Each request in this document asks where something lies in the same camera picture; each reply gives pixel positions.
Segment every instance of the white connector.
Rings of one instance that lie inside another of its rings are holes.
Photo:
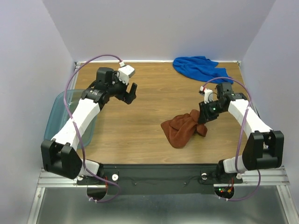
[[[210,89],[206,89],[203,86],[200,87],[199,93],[204,96],[205,104],[213,101],[213,91]]]
[[[120,67],[125,67],[126,65],[125,65],[125,63],[124,63],[124,61],[121,61],[120,62]]]
[[[124,67],[119,68],[118,71],[118,79],[126,85],[129,84],[129,79],[135,74],[135,69],[130,65],[125,65]]]

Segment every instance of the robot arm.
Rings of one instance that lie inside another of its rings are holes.
[[[83,91],[79,104],[64,127],[52,138],[41,145],[43,166],[48,172],[74,179],[81,175],[90,175],[83,167],[82,159],[76,150],[79,139],[73,121],[76,122],[82,136],[92,119],[98,115],[111,97],[131,104],[136,98],[137,85],[132,84],[127,92],[129,79],[135,73],[129,65],[114,71],[111,68],[99,68],[96,80]],[[86,160],[86,167],[94,174],[102,176],[101,164]]]
[[[198,123],[204,124],[217,119],[222,112],[231,113],[242,124],[248,100],[242,93],[234,93],[230,83],[221,83],[216,86],[218,100],[211,98],[212,91],[200,89],[204,101],[199,104],[200,116]],[[239,172],[247,170],[278,168],[282,163],[284,135],[281,131],[273,131],[249,108],[245,121],[244,132],[247,143],[243,154],[238,157],[237,167]],[[237,173],[235,157],[221,160],[217,167],[218,175],[224,173]]]

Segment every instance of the black wire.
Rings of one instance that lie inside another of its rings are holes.
[[[119,78],[121,75],[119,71],[115,71],[114,74],[116,74],[116,75],[118,74],[117,78]]]
[[[201,177],[200,176],[192,176],[192,177],[190,177],[187,181],[185,181],[185,186],[188,186],[188,184],[190,183],[190,181],[192,181],[192,180],[199,180],[199,179],[201,179]]]
[[[233,187],[233,185],[234,185],[234,179],[231,178],[231,179],[229,180],[229,182],[228,182],[228,186],[227,186],[225,189],[229,188],[229,186],[230,186],[230,187]]]
[[[216,92],[211,92],[211,93],[209,94],[209,96],[207,97],[208,100],[210,100],[210,96],[211,96],[212,94],[216,94],[216,96],[217,96],[217,98],[218,98],[218,94],[217,94]]]

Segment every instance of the black mounting bracket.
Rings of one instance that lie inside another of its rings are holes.
[[[75,179],[80,173],[82,161],[73,147],[54,140],[44,140],[41,145],[43,167],[46,171]]]
[[[282,163],[283,148],[281,131],[255,131],[250,134],[242,154],[244,166],[247,170],[278,168]]]
[[[159,195],[159,194],[214,194],[214,184],[227,184],[232,178],[242,183],[235,174],[216,176],[217,164],[104,164],[104,178],[119,184],[122,195]],[[93,177],[77,181],[78,185],[103,185]],[[108,195],[115,195],[117,187],[109,185]],[[88,187],[87,194],[100,199],[103,189]]]

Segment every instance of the brown towel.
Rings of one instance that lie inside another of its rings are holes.
[[[175,116],[172,120],[161,124],[169,143],[174,148],[184,147],[195,131],[201,136],[206,136],[207,128],[204,124],[197,123],[198,118],[199,111],[192,110],[190,114]]]

